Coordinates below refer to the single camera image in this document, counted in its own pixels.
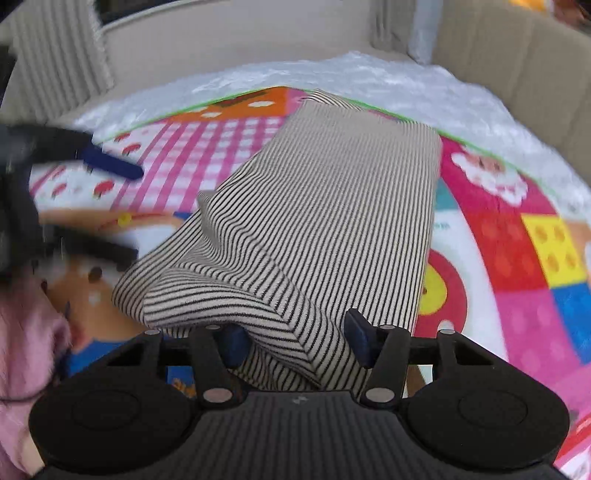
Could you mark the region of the beige padded headboard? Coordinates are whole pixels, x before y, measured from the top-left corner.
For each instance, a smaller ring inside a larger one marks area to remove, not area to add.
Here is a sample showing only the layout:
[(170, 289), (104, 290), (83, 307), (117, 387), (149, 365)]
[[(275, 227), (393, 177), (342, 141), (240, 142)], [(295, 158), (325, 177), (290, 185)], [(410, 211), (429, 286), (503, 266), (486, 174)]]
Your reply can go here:
[(508, 1), (446, 1), (433, 60), (486, 87), (590, 179), (590, 38)]

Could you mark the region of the beige pleated curtain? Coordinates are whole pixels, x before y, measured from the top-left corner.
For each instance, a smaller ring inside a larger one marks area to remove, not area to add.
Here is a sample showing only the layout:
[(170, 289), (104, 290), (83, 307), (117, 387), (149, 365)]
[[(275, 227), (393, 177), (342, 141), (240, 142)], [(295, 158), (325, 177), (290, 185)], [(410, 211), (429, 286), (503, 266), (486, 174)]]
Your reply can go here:
[(1, 42), (16, 57), (3, 120), (55, 120), (114, 87), (93, 1), (25, 1), (1, 23)]

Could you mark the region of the colourful cartoon play mat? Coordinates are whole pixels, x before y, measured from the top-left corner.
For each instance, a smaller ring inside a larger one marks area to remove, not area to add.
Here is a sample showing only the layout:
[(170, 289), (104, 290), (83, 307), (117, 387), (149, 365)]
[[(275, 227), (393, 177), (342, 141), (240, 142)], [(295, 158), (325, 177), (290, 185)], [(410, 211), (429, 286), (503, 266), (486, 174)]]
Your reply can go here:
[[(106, 141), (139, 164), (126, 182), (82, 164), (38, 168), (37, 208), (66, 223), (129, 241), (141, 253), (163, 242), (276, 135), (304, 100), (290, 87), (205, 104)], [(545, 384), (567, 405), (557, 462), (590, 475), (590, 227), (527, 174), (444, 136), (433, 240), (415, 327), (452, 328)]]

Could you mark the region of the light blue sheer curtain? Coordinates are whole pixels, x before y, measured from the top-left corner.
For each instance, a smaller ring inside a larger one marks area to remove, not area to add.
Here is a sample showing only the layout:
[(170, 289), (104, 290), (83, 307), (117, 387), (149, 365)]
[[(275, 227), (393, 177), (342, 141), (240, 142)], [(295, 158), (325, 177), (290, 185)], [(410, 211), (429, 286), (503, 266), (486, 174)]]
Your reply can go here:
[(416, 0), (408, 54), (417, 63), (429, 65), (437, 44), (443, 0)]

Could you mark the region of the white quilted mattress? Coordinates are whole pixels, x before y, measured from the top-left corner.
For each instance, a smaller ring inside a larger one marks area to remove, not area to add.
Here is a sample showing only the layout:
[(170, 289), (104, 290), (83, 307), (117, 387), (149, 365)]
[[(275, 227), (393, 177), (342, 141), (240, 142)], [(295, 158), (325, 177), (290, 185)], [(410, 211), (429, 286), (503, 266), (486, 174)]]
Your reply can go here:
[(114, 89), (62, 120), (106, 140), (166, 114), (272, 86), (321, 89), (428, 124), (521, 169), (549, 194), (560, 213), (571, 219), (590, 217), (590, 188), (565, 155), (491, 90), (465, 83), (440, 66), (359, 52), (321, 61), (246, 64), (134, 93)]

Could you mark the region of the beige striped knit garment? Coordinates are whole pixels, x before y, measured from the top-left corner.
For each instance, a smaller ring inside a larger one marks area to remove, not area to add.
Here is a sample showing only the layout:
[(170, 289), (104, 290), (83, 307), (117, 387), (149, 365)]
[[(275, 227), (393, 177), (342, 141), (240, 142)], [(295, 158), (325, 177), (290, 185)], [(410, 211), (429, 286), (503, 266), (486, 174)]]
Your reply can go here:
[(252, 347), (236, 375), (257, 389), (359, 393), (369, 371), (346, 312), (414, 329), (441, 157), (428, 125), (311, 93), (125, 272), (113, 303), (174, 337), (242, 326)]

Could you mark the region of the pink fluffy sleeve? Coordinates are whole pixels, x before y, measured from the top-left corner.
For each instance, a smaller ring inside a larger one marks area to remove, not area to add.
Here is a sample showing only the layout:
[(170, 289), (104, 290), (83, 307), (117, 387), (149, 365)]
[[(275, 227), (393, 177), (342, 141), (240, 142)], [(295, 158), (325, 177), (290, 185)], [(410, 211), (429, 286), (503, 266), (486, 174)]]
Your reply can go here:
[(70, 328), (32, 275), (1, 289), (1, 477), (25, 479), (23, 442), (32, 405), (70, 346)]

